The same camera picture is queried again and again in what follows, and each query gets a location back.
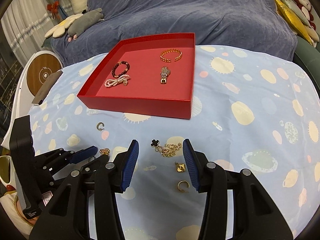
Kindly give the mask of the red monkey plush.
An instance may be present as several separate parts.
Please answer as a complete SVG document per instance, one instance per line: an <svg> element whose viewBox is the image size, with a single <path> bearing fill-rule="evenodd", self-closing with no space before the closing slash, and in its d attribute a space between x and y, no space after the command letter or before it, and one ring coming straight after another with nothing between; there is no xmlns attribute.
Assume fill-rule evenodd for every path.
<svg viewBox="0 0 320 240"><path fill-rule="evenodd" d="M312 29L316 30L316 25L313 23L314 17L311 13L312 5L309 0L294 0L299 9L302 11L304 16L309 22Z"/></svg>

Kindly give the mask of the round wooden white device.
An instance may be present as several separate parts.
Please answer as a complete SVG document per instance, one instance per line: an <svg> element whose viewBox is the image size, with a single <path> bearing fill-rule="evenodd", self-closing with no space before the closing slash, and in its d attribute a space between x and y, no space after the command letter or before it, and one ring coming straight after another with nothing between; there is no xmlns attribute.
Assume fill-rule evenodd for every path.
<svg viewBox="0 0 320 240"><path fill-rule="evenodd" d="M60 59L51 51L42 50L31 56L23 68L17 83L9 129L1 143L3 148L9 149L9 140L14 120L28 114L32 101L42 85L51 74L61 69L62 63Z"/></svg>

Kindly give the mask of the brown phone case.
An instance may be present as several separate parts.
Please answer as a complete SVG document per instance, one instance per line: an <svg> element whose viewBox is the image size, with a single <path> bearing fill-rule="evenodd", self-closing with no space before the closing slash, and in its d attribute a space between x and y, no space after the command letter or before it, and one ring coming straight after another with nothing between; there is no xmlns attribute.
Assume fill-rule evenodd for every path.
<svg viewBox="0 0 320 240"><path fill-rule="evenodd" d="M44 102L47 95L49 94L53 85L56 84L56 82L58 81L58 79L62 74L63 74L63 71L60 70L49 75L48 79L44 82L44 84L41 86L39 91L36 93L31 104L34 106L40 106Z"/></svg>

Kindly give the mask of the blue grey bed blanket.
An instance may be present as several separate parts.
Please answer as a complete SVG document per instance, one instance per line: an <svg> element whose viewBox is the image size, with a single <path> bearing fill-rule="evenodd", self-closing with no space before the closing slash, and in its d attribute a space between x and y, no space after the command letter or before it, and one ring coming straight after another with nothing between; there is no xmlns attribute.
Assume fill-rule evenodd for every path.
<svg viewBox="0 0 320 240"><path fill-rule="evenodd" d="M194 33L197 45L224 45L291 61L297 38L277 14L274 0L88 0L104 20L76 40L51 41L63 65L109 52L128 38Z"/></svg>

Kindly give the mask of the gold yellow cushion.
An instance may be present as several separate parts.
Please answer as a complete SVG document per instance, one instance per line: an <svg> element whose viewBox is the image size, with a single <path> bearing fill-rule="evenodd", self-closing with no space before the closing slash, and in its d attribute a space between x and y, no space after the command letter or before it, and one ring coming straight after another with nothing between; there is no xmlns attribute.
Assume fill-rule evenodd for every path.
<svg viewBox="0 0 320 240"><path fill-rule="evenodd" d="M311 27L308 19L292 0L274 0L276 10L292 29L292 31L304 38L313 47L319 42L319 35Z"/></svg>

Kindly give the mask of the blue planet print tablecloth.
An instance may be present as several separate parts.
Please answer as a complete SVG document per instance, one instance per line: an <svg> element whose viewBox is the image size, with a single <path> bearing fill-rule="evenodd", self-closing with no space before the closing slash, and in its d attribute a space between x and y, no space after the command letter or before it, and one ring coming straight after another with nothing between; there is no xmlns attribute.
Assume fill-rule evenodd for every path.
<svg viewBox="0 0 320 240"><path fill-rule="evenodd" d="M296 64L267 54L223 46L198 46L189 120L99 111L78 98L102 55L63 69L44 103L30 109L37 154L59 147L109 148L111 157L139 142L130 187L117 195L126 239L197 239L205 195L177 172L182 151L161 156L151 147L189 139L195 150L231 171L250 169L273 198L292 234L319 206L319 98ZM103 131L97 123L103 122Z"/></svg>

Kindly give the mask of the gold flower pendant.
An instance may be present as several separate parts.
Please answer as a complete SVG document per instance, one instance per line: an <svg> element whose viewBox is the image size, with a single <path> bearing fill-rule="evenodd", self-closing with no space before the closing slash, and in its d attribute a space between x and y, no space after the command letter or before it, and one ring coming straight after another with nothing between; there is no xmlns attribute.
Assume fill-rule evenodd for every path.
<svg viewBox="0 0 320 240"><path fill-rule="evenodd" d="M185 172L186 170L184 163L175 162L175 166L176 166L177 172Z"/></svg>

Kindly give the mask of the white curtain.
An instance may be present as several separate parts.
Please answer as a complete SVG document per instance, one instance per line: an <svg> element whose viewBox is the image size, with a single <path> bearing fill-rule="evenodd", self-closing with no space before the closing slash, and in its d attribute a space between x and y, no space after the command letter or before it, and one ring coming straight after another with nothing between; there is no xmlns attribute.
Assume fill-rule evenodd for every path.
<svg viewBox="0 0 320 240"><path fill-rule="evenodd" d="M1 18L5 38L21 65L41 50L44 35L54 26L46 0L12 0Z"/></svg>

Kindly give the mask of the flower shaped cream pillow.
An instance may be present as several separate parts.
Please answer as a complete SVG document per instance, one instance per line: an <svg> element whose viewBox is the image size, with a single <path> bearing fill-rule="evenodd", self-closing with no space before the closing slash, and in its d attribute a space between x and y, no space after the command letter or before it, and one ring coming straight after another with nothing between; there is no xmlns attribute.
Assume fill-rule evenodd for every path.
<svg viewBox="0 0 320 240"><path fill-rule="evenodd" d="M73 22L78 18L80 18L82 15L83 14L76 14L76 15L67 17L65 20L63 20L59 24L52 27L52 29L47 31L44 37L49 38L52 36L53 38L58 38L63 36L66 30L73 24Z"/></svg>

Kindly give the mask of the red bow ribbon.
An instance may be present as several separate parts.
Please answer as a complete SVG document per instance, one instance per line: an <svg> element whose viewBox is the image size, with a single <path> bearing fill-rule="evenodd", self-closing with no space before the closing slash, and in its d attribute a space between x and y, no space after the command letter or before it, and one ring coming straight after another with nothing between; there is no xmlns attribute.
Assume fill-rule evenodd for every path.
<svg viewBox="0 0 320 240"><path fill-rule="evenodd" d="M59 15L59 2L55 1L52 4L47 4L47 10L51 13L52 18L55 18L57 20L60 19Z"/></svg>

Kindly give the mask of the red cardboard box tray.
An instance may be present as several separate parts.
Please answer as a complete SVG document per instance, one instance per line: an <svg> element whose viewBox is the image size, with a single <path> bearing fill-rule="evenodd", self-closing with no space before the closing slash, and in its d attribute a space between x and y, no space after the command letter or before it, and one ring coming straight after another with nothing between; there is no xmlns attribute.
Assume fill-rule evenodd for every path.
<svg viewBox="0 0 320 240"><path fill-rule="evenodd" d="M180 61L161 61L170 48L182 51ZM130 38L105 55L77 97L92 109L190 119L194 73L194 33Z"/></svg>

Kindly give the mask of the gold cuff bangle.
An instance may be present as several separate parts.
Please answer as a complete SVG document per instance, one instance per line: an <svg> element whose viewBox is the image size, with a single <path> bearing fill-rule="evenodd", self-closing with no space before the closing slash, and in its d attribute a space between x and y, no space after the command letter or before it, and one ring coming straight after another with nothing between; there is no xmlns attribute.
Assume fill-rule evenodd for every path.
<svg viewBox="0 0 320 240"><path fill-rule="evenodd" d="M183 53L180 49L170 48L162 51L159 57L161 61L165 63L172 63L172 62L180 61L180 59L182 58L182 55Z"/></svg>

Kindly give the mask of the grey seal plush toy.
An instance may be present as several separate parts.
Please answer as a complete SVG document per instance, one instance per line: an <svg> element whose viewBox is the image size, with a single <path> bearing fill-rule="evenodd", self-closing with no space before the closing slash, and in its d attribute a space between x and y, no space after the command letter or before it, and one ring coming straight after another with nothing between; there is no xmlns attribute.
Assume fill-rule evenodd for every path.
<svg viewBox="0 0 320 240"><path fill-rule="evenodd" d="M68 28L68 42L76 40L88 28L103 21L104 15L102 11L101 8L91 10L75 20Z"/></svg>

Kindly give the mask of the gold hoop earring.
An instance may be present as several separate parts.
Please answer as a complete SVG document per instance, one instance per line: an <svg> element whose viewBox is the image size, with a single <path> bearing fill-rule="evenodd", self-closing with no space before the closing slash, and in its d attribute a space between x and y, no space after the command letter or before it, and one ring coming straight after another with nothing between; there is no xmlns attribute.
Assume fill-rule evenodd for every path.
<svg viewBox="0 0 320 240"><path fill-rule="evenodd" d="M97 123L97 125L96 125L96 128L97 128L98 131L103 131L103 130L104 130L104 127L105 127L105 125L104 125L103 122L99 122L99 123Z"/></svg>
<svg viewBox="0 0 320 240"><path fill-rule="evenodd" d="M181 180L177 184L177 189L181 193L188 193L189 192L189 188L190 188L190 184L186 180Z"/></svg>

